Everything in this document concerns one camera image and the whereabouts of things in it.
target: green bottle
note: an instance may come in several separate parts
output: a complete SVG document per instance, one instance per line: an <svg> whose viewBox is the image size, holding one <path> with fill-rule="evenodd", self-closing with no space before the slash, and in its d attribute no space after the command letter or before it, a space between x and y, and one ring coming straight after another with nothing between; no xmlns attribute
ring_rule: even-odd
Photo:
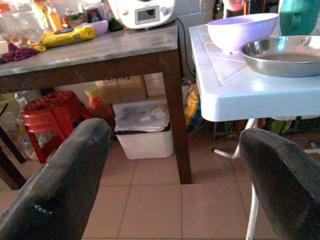
<svg viewBox="0 0 320 240"><path fill-rule="evenodd" d="M320 0L283 0L280 9L282 35L309 35L315 28Z"/></svg>

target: lavender bowl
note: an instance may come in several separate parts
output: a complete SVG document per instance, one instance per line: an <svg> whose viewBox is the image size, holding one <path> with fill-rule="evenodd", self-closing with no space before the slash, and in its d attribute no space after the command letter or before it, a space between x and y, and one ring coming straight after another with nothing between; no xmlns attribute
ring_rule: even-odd
<svg viewBox="0 0 320 240"><path fill-rule="evenodd" d="M108 20L96 21L92 23L82 23L81 26L91 26L95 30L96 37L100 37L108 31L109 22Z"/></svg>
<svg viewBox="0 0 320 240"><path fill-rule="evenodd" d="M266 39L276 27L277 13L228 17L207 24L212 42L229 53L239 53L249 42Z"/></svg>

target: red plastic stool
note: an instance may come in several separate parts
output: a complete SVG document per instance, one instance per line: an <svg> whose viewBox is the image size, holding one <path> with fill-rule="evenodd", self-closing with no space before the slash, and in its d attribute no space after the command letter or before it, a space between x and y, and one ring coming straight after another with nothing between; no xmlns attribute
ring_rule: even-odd
<svg viewBox="0 0 320 240"><path fill-rule="evenodd" d="M91 118L85 105L72 91L57 91L28 103L21 110L22 121L34 151L45 164L48 156L74 130L73 122L80 116ZM35 133L57 132L42 148Z"/></svg>

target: yellow package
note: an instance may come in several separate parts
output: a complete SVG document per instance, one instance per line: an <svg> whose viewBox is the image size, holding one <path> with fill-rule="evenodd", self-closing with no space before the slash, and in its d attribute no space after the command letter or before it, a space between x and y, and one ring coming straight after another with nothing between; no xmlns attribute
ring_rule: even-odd
<svg viewBox="0 0 320 240"><path fill-rule="evenodd" d="M42 44L47 48L88 41L96 37L96 30L92 26L67 28L42 35Z"/></svg>

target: metal plate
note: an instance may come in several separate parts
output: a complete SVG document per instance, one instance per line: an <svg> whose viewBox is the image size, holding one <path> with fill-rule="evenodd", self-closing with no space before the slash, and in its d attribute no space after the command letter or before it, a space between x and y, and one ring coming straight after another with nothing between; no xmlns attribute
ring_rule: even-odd
<svg viewBox="0 0 320 240"><path fill-rule="evenodd" d="M277 36L241 48L256 72L280 77L320 75L320 36Z"/></svg>

